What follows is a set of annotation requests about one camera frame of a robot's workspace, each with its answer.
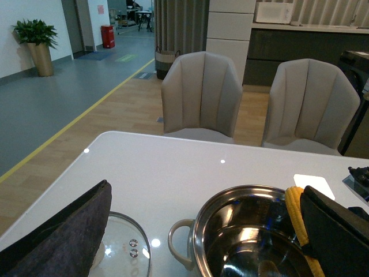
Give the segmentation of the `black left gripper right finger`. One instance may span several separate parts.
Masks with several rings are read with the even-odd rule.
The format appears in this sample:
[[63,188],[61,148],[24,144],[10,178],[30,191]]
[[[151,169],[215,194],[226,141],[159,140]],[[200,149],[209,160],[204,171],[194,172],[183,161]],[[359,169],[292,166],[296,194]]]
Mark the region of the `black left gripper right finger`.
[[308,254],[325,276],[368,276],[368,215],[345,208],[311,186],[300,196]]

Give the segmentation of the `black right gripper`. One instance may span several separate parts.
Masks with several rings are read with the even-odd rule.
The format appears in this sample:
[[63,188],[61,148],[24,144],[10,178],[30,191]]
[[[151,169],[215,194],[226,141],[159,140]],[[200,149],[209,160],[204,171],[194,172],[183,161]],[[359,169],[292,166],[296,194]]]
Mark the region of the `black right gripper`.
[[343,183],[368,202],[368,167],[348,167],[348,170],[349,175]]

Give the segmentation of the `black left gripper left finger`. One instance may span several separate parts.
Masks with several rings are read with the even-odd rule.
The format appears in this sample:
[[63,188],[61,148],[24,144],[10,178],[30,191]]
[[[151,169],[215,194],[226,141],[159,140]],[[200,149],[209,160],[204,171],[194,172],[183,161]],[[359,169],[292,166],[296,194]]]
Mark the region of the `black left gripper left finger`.
[[102,180],[1,251],[1,276],[88,276],[104,235],[112,187]]

